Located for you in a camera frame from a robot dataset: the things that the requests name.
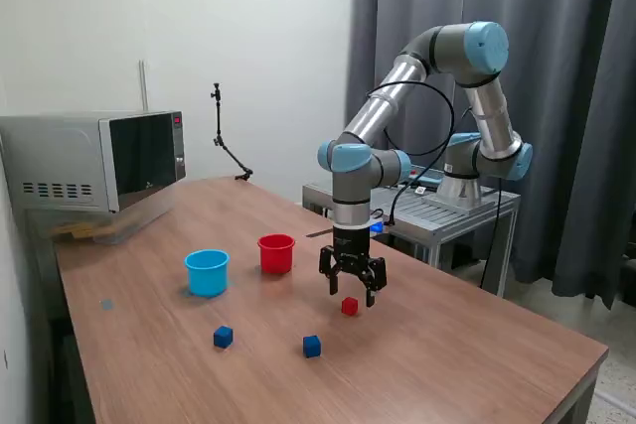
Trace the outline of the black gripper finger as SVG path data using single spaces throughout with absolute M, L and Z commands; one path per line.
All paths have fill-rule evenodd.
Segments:
M 366 307 L 375 305 L 376 295 L 387 286 L 387 269 L 382 257 L 364 256 L 360 259 L 358 278 L 366 288 Z
M 338 274 L 342 270 L 342 261 L 335 254 L 334 248 L 327 245 L 321 248 L 319 256 L 319 272 L 329 281 L 329 294 L 338 293 Z

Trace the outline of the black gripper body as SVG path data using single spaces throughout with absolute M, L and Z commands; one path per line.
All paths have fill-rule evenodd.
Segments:
M 338 271 L 369 271 L 370 228 L 333 228 L 333 257 Z

